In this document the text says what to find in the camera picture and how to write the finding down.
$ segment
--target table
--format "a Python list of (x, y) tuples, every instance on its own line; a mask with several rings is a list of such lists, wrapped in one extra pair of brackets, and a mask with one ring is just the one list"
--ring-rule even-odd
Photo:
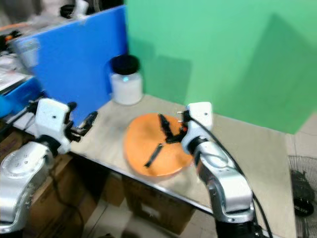
[[(123, 154), (123, 138), (129, 123), (146, 113), (176, 116), (184, 106), (145, 95), (133, 106), (108, 102), (99, 109), (94, 126), (72, 152), (211, 213), (209, 195), (194, 166), (173, 176), (150, 178), (135, 173)], [(27, 130), (32, 133), (32, 126)], [(284, 133), (223, 116), (213, 116), (213, 132), (235, 157), (265, 210), (272, 232), (295, 238), (295, 216)], [(259, 223), (264, 228), (260, 215)]]

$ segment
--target floor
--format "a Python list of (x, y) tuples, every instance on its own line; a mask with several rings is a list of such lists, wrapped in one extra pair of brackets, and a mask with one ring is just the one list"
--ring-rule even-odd
[[(295, 135), (285, 135), (289, 155), (317, 158), (317, 114)], [(100, 201), (85, 226), (82, 238), (175, 238), (177, 236), (141, 218), (134, 217), (124, 201), (120, 207)], [(180, 238), (215, 238), (213, 217), (195, 211)]]

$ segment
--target wall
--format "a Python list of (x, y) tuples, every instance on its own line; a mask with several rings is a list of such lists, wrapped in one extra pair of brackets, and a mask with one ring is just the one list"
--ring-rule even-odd
[(317, 105), (317, 2), (128, 0), (145, 92), (294, 133)]

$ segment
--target blue board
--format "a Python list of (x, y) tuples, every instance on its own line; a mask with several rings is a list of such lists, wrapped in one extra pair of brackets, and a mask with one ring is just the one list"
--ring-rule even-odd
[(50, 97), (77, 103), (73, 119), (78, 125), (110, 100), (109, 60), (127, 52), (125, 6), (19, 38), (14, 44)]

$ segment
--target plastic container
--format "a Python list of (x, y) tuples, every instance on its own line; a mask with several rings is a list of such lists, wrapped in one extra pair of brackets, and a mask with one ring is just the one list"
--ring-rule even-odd
[(139, 60), (135, 56), (121, 55), (111, 60), (111, 67), (113, 100), (123, 105), (138, 103), (143, 96)]

